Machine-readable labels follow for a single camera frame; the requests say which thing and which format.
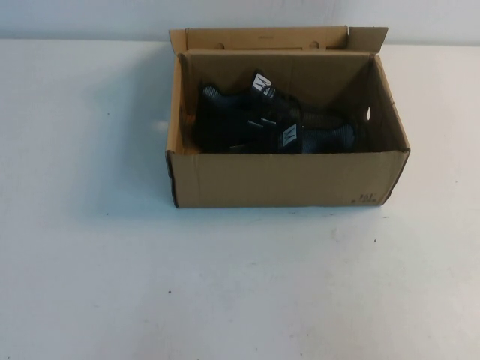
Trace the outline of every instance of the gray wall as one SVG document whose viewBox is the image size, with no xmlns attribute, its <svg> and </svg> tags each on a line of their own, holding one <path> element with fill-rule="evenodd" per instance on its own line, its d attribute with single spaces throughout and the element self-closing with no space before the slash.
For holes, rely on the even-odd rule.
<svg viewBox="0 0 480 360">
<path fill-rule="evenodd" d="M 480 1 L 0 0 L 0 38 L 166 40 L 180 27 L 388 26 L 390 43 L 478 44 Z"/>
</svg>

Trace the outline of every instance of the black shoe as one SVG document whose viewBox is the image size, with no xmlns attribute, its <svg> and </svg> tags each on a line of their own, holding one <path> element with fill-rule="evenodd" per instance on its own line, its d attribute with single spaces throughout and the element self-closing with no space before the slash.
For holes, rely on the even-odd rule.
<svg viewBox="0 0 480 360">
<path fill-rule="evenodd" d="M 355 131 L 340 116 L 300 103 L 257 72 L 250 89 L 238 94 L 200 86 L 192 137 L 203 152 L 298 154 L 349 152 Z"/>
</svg>

